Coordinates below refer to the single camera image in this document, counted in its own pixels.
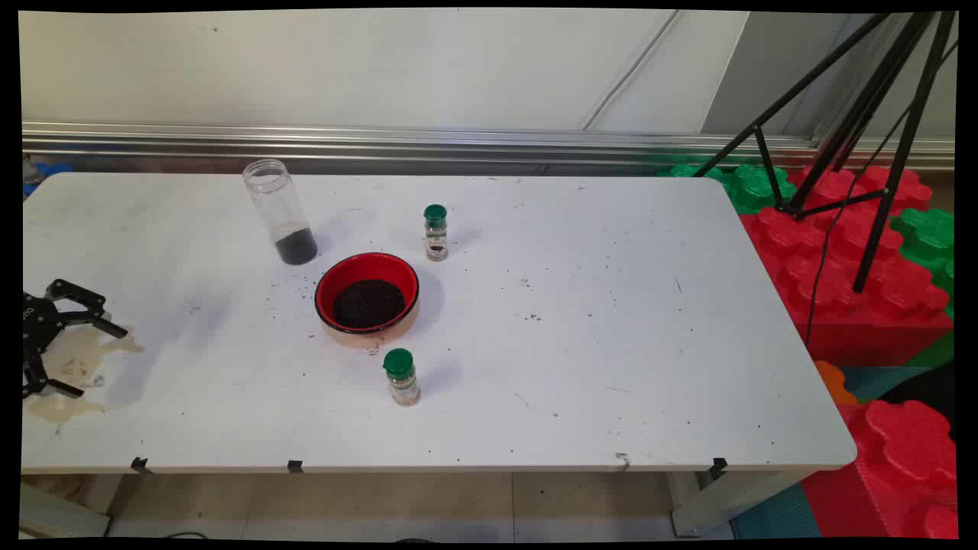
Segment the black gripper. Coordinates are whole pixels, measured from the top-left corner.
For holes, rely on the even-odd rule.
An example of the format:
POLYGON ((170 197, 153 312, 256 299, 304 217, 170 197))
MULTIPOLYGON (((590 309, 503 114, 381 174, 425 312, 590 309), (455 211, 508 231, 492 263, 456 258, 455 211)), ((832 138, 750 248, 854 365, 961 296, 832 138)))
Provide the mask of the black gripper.
POLYGON ((125 338, 126 328, 113 324, 105 317, 105 297, 63 279, 47 286, 42 297, 22 296, 22 397, 60 393, 80 398, 84 390, 62 380, 50 378, 44 368, 42 353, 58 337, 62 328, 91 325, 113 338, 125 338), (60 311, 56 303, 69 300, 83 310, 60 311))

